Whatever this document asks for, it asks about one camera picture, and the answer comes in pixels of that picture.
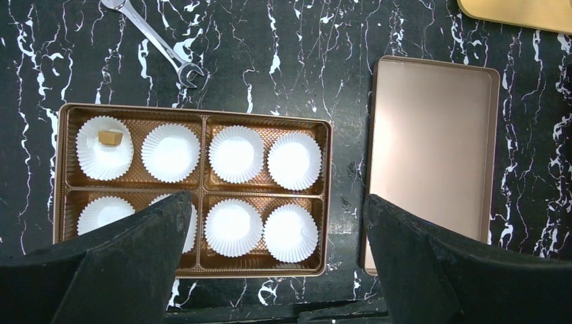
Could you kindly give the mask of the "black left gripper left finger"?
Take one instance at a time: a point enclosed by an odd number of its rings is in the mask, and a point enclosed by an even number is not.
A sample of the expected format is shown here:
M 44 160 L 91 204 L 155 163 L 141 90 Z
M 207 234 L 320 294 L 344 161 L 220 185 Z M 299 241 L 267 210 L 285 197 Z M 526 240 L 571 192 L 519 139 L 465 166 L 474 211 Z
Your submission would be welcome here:
M 109 225 L 1 259 L 2 323 L 161 323 L 192 214 L 176 192 Z

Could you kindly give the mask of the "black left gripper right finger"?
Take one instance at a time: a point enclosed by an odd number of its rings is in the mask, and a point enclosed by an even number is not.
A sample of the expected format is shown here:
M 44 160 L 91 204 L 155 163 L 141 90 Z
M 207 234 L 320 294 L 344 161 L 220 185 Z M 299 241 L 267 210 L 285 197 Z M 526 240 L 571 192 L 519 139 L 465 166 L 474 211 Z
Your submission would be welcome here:
M 394 323 L 570 323 L 571 263 L 519 254 L 367 194 L 363 221 Z

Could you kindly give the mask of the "caramel chocolate piece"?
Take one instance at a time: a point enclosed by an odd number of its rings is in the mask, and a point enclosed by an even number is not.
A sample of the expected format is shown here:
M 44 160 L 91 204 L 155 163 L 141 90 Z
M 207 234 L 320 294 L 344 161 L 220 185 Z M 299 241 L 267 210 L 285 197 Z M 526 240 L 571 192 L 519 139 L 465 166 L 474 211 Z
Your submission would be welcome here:
M 98 131 L 98 141 L 104 146 L 119 146 L 123 140 L 123 132 L 113 130 Z

